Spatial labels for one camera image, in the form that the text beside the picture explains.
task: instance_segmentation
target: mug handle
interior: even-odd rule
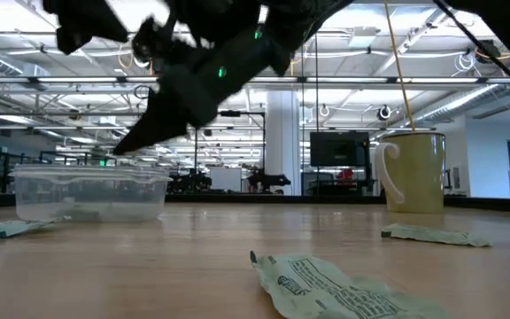
[[[399,191],[397,186],[390,179],[387,165],[385,163],[385,150],[393,159],[398,159],[400,156],[400,147],[394,143],[379,143],[375,147],[375,170],[381,180],[382,186],[385,191],[397,202],[397,204],[405,203],[405,195]]]

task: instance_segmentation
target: green led light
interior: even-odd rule
[[[226,68],[225,68],[225,67],[220,66],[220,71],[218,71],[218,76],[219,76],[219,77],[224,77],[224,76],[226,76]]]

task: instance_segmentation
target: desk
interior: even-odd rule
[[[0,209],[0,220],[13,216]],[[381,239],[390,222],[477,229],[496,246]],[[55,226],[0,240],[1,319],[279,318],[250,250],[312,253],[348,276],[436,300],[453,318],[510,318],[509,213],[171,204],[162,222]]]

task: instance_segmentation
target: ceiling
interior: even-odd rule
[[[136,32],[141,22],[149,15],[154,15],[159,21],[167,18],[167,9],[156,0],[115,0],[110,6],[117,12],[120,20],[132,32]],[[323,25],[316,37],[300,48],[292,62],[288,76],[299,77],[344,77],[344,76],[397,76],[397,65],[392,58],[390,33],[385,17],[383,1],[356,1],[344,10],[331,17]],[[473,55],[464,56],[473,44],[461,31],[453,25],[430,1],[395,0],[390,4],[390,16],[396,35],[395,43],[402,49],[401,67],[405,77],[487,77],[503,76],[493,65],[480,64]],[[479,39],[491,39],[501,48],[501,43],[489,28],[476,16],[466,12],[456,12],[456,17]],[[43,74],[51,76],[83,77],[83,76],[122,76],[122,75],[150,75],[148,66],[138,66],[132,59],[129,44],[120,45],[102,39],[94,39],[71,56],[64,56],[56,49],[54,26],[57,21],[54,16],[46,14],[39,1],[0,0],[0,59],[12,66],[24,67],[31,64],[45,70]],[[186,26],[177,26],[178,34],[189,39]],[[510,58],[504,62],[510,66]],[[265,70],[261,77],[275,77],[271,70]],[[80,87],[67,84],[49,85],[48,92],[36,96],[36,91],[20,85],[0,84],[0,98],[5,97],[14,102],[14,109],[9,103],[0,104],[0,112],[33,111],[59,113],[80,110],[82,112],[123,112],[117,116],[89,116],[73,121],[65,116],[45,116],[35,119],[45,126],[89,127],[93,125],[130,126],[136,116],[131,113],[143,110],[146,101],[140,100],[133,94],[133,85],[89,85]],[[73,94],[76,90],[87,93]],[[423,86],[406,91],[410,100],[412,113],[421,113],[424,108],[433,105],[438,100],[448,97],[456,90],[469,90],[473,87],[450,89],[441,86]],[[267,107],[267,91],[277,89],[273,85],[246,85],[238,94],[222,103],[221,109],[240,111],[264,112]],[[390,87],[374,87],[364,84],[359,89],[328,86],[327,83],[293,86],[297,91],[301,107],[301,119],[305,119],[308,126],[322,127],[365,127],[382,128],[387,123],[376,119],[377,110],[383,105],[389,106],[394,112],[389,124],[404,119],[403,94],[398,85]],[[99,90],[100,94],[91,91]],[[316,119],[316,105],[322,108]],[[10,125],[21,125],[20,122],[10,121]],[[211,137],[201,136],[201,140],[212,139],[222,141],[261,141],[262,132],[257,127],[257,121],[247,116],[241,118],[219,117],[213,127],[238,126],[249,128],[244,130],[215,129]],[[71,136],[67,130],[52,130],[50,137],[57,141],[62,136]],[[124,129],[117,130],[124,134]],[[119,134],[114,135],[111,130],[83,130],[76,131],[82,141],[96,141],[101,144],[115,144]],[[193,145],[184,138],[176,139],[164,144],[166,149],[149,150],[147,155],[163,155],[173,162],[183,160],[186,155],[193,154]],[[215,155],[210,153],[216,148],[205,148],[206,163],[212,161]],[[250,160],[257,162],[260,150],[257,147],[217,149],[219,163],[237,163]]]

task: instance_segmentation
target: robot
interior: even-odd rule
[[[165,0],[165,25],[150,17],[132,40],[135,57],[154,61],[160,90],[150,97],[141,119],[119,142],[121,155],[202,128],[218,114],[218,105],[246,82],[271,67],[284,76],[294,52],[334,13],[353,0]],[[451,15],[441,0],[434,2]],[[43,0],[43,9],[58,15],[58,48],[66,55],[92,37],[120,43],[128,32],[105,0]],[[458,10],[479,14],[510,49],[510,0],[447,0]],[[267,20],[259,24],[261,5]],[[176,22],[187,24],[192,46],[173,37]],[[465,28],[483,53],[492,57]],[[201,40],[211,43],[204,48]],[[493,62],[501,64],[492,57]]]

